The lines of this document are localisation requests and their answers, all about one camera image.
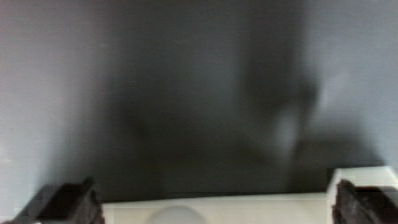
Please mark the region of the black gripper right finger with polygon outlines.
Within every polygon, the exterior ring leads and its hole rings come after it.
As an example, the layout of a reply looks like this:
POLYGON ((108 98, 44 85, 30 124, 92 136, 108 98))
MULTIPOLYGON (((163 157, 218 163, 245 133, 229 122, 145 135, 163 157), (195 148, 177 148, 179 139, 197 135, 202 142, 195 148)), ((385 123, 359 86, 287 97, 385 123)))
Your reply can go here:
POLYGON ((398 189, 355 186, 343 179, 335 185, 332 224, 398 224, 398 189))

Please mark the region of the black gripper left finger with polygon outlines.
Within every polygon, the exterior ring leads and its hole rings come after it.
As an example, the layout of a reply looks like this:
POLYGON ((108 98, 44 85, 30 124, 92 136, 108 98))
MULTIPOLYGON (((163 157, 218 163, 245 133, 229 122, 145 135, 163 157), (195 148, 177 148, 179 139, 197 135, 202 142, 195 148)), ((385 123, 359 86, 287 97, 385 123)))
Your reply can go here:
POLYGON ((46 185, 33 195, 10 224, 104 224, 94 179, 46 185))

